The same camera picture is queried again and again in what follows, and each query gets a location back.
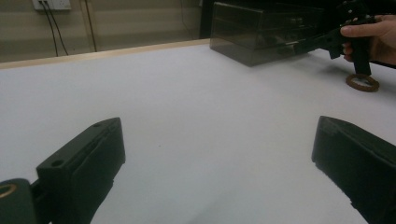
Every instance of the tape roll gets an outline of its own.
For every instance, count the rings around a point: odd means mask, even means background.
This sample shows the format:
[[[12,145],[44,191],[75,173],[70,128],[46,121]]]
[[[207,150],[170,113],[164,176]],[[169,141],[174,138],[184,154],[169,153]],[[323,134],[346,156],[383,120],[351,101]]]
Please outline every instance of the tape roll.
[[[366,80],[368,83],[368,86],[363,86],[363,85],[355,82],[354,78]],[[353,74],[353,75],[348,76],[346,78],[346,84],[358,91],[373,92],[373,91],[378,91],[378,89],[379,89],[379,82],[375,81],[375,79],[373,79],[370,76],[362,75],[362,74]]]

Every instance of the dark plastic container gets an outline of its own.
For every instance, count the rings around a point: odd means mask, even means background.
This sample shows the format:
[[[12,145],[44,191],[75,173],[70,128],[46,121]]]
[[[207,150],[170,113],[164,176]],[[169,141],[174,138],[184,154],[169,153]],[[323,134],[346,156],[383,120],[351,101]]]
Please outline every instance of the dark plastic container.
[[[315,35],[322,9],[286,4],[214,5],[210,48],[252,66],[294,55],[293,44]]]

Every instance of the wall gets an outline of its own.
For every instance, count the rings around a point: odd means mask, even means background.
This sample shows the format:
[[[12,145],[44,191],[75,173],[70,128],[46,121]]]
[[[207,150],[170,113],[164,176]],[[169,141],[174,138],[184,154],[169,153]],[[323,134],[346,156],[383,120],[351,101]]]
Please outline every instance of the wall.
[[[70,0],[70,4],[70,11],[53,12],[69,54],[198,38],[199,0]],[[57,40],[59,54],[65,55]],[[35,11],[31,0],[1,0],[0,63],[55,56],[46,14]]]

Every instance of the white table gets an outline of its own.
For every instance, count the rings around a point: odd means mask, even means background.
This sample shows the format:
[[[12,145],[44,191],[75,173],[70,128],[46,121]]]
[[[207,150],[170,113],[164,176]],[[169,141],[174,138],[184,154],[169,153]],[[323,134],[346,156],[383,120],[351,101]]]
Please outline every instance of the white table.
[[[33,182],[120,117],[127,162],[92,223],[366,223],[310,157],[321,115],[396,145],[395,70],[372,64],[367,93],[323,50],[255,67],[207,44],[142,51],[0,70],[0,180]]]

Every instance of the screw hole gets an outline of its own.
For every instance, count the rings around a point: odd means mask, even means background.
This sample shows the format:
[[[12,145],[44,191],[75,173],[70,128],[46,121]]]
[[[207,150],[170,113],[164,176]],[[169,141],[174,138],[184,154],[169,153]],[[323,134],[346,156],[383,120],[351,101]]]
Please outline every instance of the screw hole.
[[[7,184],[0,186],[0,198],[4,198],[17,189],[15,184]]]
[[[56,167],[56,166],[60,166],[64,163],[64,161],[55,161],[51,164],[51,166]]]

